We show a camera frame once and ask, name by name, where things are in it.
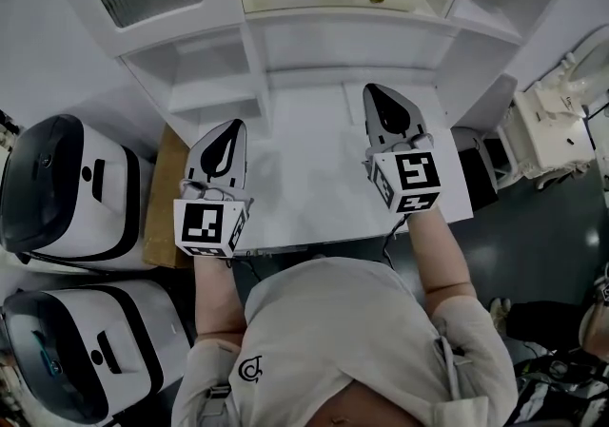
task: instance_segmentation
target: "dark floor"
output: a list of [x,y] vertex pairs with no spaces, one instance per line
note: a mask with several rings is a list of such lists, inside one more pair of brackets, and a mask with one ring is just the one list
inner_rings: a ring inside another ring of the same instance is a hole
[[[497,296],[512,301],[579,304],[609,257],[609,214],[596,167],[581,179],[569,179],[541,193],[535,191],[531,181],[522,179],[501,191],[499,201],[478,211],[474,219],[450,227],[467,258],[472,281],[484,304]],[[320,244],[304,253],[252,261],[258,274],[266,277],[316,254],[379,261],[382,246],[382,238]],[[399,236],[388,250],[396,270],[420,298],[408,235]],[[182,277],[179,281],[189,277],[188,272],[162,273],[170,273],[174,278],[179,273]],[[235,265],[235,277],[240,295],[246,299],[257,281],[243,264]],[[193,283],[183,287],[183,297],[192,303]],[[515,360],[531,355],[516,341],[510,341],[508,348]],[[167,397],[175,395],[176,388],[177,385],[173,392],[167,392]]]

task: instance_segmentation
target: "person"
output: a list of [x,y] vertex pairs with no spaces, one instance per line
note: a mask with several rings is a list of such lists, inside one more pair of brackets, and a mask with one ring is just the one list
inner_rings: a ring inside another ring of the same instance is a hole
[[256,285],[195,258],[198,339],[174,426],[500,426],[518,392],[439,210],[408,219],[424,310],[378,262],[321,258]]
[[589,308],[556,301],[515,303],[509,299],[491,301],[490,314],[498,332],[510,339],[536,342],[549,351],[568,353],[582,349],[602,361],[609,361],[609,311],[596,291]]

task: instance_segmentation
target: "wooden board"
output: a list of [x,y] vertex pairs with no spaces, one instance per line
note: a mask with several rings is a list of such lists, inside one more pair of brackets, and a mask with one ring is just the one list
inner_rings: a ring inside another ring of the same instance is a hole
[[180,198],[179,183],[184,175],[189,148],[169,126],[154,168],[144,231],[144,262],[167,268],[192,266],[192,258],[175,246],[173,200]]

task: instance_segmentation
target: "logo on shirt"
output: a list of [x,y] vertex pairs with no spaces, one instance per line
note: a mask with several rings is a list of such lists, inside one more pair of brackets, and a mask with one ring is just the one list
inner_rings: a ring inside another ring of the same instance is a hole
[[257,356],[242,362],[239,366],[239,376],[245,381],[255,381],[258,383],[258,378],[263,374],[263,370],[260,369],[261,357],[262,356]]

